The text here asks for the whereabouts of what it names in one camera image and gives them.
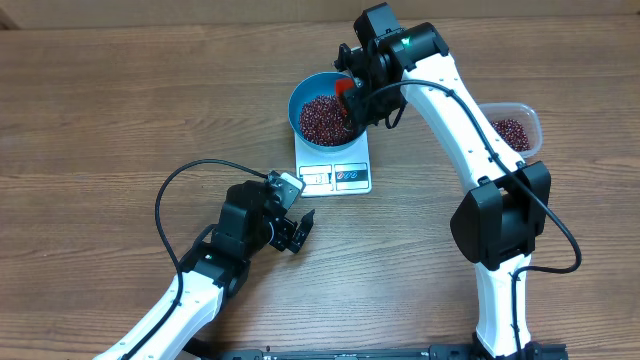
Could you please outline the red scoop blue handle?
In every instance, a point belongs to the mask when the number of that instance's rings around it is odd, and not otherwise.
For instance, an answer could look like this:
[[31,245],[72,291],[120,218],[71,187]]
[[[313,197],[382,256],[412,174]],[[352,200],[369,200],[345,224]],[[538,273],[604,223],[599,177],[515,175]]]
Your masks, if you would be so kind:
[[341,108],[342,114],[347,117],[349,110],[346,105],[345,93],[355,87],[355,82],[349,77],[339,78],[335,81],[335,96]]

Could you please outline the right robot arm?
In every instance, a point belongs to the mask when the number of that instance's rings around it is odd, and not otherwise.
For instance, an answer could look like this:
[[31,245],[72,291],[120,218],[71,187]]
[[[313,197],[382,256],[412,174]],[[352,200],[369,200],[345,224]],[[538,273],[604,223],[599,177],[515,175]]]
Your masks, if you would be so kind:
[[350,124],[363,130],[411,105],[457,172],[465,196],[450,228],[476,271],[474,357],[535,358],[541,347],[523,312],[535,239],[549,216],[548,169],[526,164],[496,133],[432,24],[407,29],[395,20],[359,18],[354,31],[359,47],[341,45],[334,63],[357,80],[340,95]]

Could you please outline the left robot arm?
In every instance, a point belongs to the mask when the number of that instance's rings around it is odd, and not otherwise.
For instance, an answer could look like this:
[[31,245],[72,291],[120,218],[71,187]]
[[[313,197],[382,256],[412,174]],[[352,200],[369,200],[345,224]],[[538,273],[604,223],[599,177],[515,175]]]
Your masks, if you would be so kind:
[[247,280],[251,258],[264,246],[299,252],[313,212],[297,223],[286,213],[305,188],[288,174],[230,187],[219,220],[198,235],[161,299],[99,359],[176,359]]

